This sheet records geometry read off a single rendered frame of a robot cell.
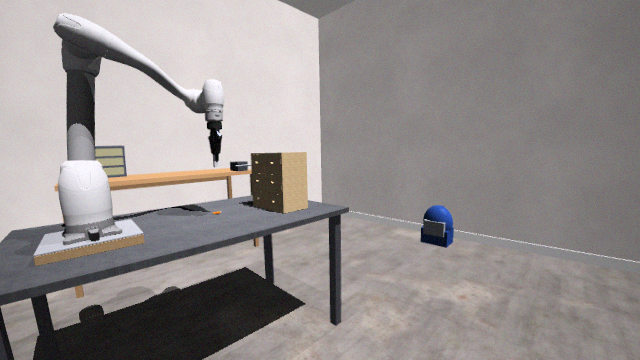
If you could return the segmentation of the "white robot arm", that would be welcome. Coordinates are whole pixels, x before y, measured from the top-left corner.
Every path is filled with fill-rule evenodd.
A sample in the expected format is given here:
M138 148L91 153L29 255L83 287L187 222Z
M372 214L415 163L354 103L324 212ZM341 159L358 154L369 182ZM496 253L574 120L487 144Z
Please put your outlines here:
M205 109L208 122L223 121L224 94L216 80L205 81L202 91L178 86L152 61L82 17L59 14L53 28L63 39L62 65L67 73L67 161L60 166L58 193L66 231L63 245L70 245L90 240L91 235L98 239L123 233L114 223L108 177L95 160L95 77L102 57L145 73L194 113Z

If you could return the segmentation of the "small wooden chest of drawers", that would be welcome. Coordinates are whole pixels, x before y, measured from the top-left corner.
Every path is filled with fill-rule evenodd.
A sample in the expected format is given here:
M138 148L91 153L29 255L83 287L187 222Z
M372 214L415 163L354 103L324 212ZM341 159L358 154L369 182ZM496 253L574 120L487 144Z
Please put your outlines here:
M265 172L252 171L252 155L264 155L265 154ZM266 155L280 155L281 154L281 170L282 173L266 172ZM288 152L288 153L251 153L251 173L262 172L265 176L269 173L282 174L282 193L268 191L266 180L266 198L267 191L280 193L283 197L283 212L268 209L254 205L253 206L268 209L279 213L289 213L308 208L308 188L307 188L307 152Z

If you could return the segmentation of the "brown wooden drawer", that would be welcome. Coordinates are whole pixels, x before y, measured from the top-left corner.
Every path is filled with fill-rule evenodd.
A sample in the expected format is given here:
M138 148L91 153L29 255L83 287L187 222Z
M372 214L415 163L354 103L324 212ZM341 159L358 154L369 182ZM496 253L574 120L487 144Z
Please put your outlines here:
M267 208L266 191L254 190L253 191L254 205ZM259 201L256 201L259 200Z
M282 170L281 170L281 154L280 155L266 155L266 172L282 173Z
M252 171L265 172L265 155L252 155Z
M269 173L266 176L266 180L268 191L282 193L282 174Z
M266 190L266 176L265 176L265 173L253 172L252 181L253 181L253 188Z
M282 194L268 192L267 194L268 209L283 212L283 197Z

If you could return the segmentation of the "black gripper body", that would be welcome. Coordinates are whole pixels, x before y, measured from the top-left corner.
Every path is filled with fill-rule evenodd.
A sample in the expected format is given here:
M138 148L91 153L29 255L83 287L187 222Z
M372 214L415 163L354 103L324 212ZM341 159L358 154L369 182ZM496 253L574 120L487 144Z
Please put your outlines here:
M207 122L207 129L210 130L210 133L214 133L214 140L216 140L217 131L220 134L219 130L222 129L222 123L221 122Z

